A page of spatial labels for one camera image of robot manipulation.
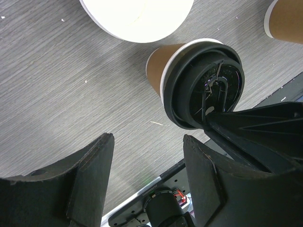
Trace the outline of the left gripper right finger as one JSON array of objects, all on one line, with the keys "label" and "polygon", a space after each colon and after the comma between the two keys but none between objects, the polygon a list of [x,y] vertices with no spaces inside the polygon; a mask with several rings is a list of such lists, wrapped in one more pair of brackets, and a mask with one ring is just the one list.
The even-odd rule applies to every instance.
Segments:
[{"label": "left gripper right finger", "polygon": [[302,226],[301,166],[280,174],[255,170],[190,135],[183,150],[197,226]]}]

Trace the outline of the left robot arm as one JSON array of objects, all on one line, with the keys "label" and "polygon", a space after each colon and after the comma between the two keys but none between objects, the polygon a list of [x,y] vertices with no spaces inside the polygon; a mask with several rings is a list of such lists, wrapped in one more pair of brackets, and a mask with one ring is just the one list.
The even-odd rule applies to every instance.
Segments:
[{"label": "left robot arm", "polygon": [[[184,136],[185,161],[109,219],[153,227],[300,227],[303,166],[263,172]],[[76,153],[0,181],[3,227],[99,227],[115,138],[102,134]]]}]

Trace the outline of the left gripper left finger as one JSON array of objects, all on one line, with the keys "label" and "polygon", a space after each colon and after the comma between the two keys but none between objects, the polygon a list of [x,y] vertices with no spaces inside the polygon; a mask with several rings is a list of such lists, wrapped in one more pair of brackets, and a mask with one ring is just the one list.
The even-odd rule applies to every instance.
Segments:
[{"label": "left gripper left finger", "polygon": [[0,180],[3,227],[99,227],[115,138],[104,133],[28,175]]}]

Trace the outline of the black lid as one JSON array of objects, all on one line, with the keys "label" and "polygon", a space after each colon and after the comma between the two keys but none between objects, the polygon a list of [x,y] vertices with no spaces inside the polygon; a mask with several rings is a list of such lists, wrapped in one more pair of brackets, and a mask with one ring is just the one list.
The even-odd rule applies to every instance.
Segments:
[{"label": "black lid", "polygon": [[202,129],[209,113],[234,110],[244,83],[242,62],[233,48],[210,41],[187,44],[165,73],[165,112],[180,128]]}]

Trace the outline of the stack of paper cups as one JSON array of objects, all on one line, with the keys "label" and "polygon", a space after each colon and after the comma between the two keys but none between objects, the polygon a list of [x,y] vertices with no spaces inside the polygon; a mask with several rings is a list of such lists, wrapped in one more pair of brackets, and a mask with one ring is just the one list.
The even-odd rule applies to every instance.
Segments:
[{"label": "stack of paper cups", "polygon": [[102,30],[132,43],[152,43],[174,33],[189,15],[192,0],[82,0]]}]

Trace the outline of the paper cup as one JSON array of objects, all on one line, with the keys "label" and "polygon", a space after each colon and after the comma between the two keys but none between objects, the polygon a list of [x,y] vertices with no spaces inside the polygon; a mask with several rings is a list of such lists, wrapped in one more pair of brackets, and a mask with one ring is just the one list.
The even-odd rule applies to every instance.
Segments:
[{"label": "paper cup", "polygon": [[270,38],[303,43],[303,0],[275,0],[264,17],[264,31]]},{"label": "paper cup", "polygon": [[162,104],[164,104],[164,81],[169,66],[183,50],[205,42],[222,44],[216,39],[201,38],[184,44],[164,45],[150,54],[146,62],[145,73],[150,85],[161,98]]}]

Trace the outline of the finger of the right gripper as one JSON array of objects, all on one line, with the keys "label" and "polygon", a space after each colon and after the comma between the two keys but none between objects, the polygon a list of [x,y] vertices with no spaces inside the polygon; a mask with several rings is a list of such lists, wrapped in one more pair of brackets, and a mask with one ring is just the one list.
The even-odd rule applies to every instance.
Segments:
[{"label": "finger of the right gripper", "polygon": [[303,104],[210,113],[205,133],[235,161],[281,174],[303,166]]}]

